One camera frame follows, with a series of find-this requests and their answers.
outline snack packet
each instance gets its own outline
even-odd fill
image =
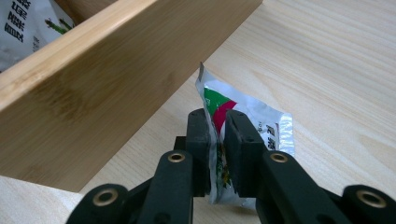
[[[2,0],[0,73],[74,27],[53,0]]]
[[[294,156],[292,116],[279,112],[269,105],[216,80],[201,64],[195,86],[204,101],[206,120],[209,126],[211,145],[209,168],[211,191],[210,203],[227,203],[255,208],[255,199],[243,199],[234,192],[227,169],[222,146],[225,131],[225,114],[228,109],[247,115],[256,127],[269,150],[280,150]]]

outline light wooden table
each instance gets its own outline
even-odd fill
[[[396,3],[266,0],[205,62],[219,79],[294,116],[297,161],[325,189],[362,183],[396,199]],[[1,223],[63,223],[90,189],[131,189],[202,107],[195,73],[80,192],[0,178]],[[259,223],[194,200],[194,223]]]

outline wood grain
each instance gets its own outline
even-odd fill
[[[362,183],[396,199],[396,3],[394,1],[266,0],[205,66],[218,78],[294,116],[296,159],[325,189],[340,194]],[[187,115],[202,106],[196,73],[152,116],[80,192],[107,182],[131,189],[150,178]],[[0,188],[20,181],[0,178]],[[73,202],[32,185],[0,194],[0,220],[65,220],[45,211]],[[194,201],[194,223],[260,223],[254,212]]]
[[[260,3],[119,1],[7,70],[0,174],[80,190]]]
[[[55,0],[76,24],[80,24],[117,0]]]

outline hole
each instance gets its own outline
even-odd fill
[[[106,201],[110,200],[112,196],[113,196],[112,193],[106,192],[106,193],[102,194],[101,196],[99,196],[99,201],[106,202]]]
[[[271,159],[273,161],[277,161],[277,162],[286,162],[288,161],[288,158],[280,153],[273,153],[271,154]]]
[[[381,196],[371,191],[360,189],[356,192],[356,195],[359,200],[372,207],[384,208],[387,206],[387,202]]]
[[[322,224],[335,224],[335,221],[331,217],[323,214],[317,216],[317,221]]]
[[[106,206],[114,203],[119,197],[119,194],[115,189],[102,189],[93,197],[93,204],[96,206]]]
[[[180,162],[180,161],[184,161],[184,159],[186,159],[186,157],[180,153],[173,153],[168,156],[168,160],[171,162]]]
[[[171,217],[166,214],[166,213],[159,213],[155,216],[154,218],[154,223],[155,224],[166,224],[169,223],[171,220]]]

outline wooden board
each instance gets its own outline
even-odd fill
[[[75,24],[80,24],[117,0],[55,0]]]
[[[0,76],[0,175],[80,190],[261,3],[118,1]]]

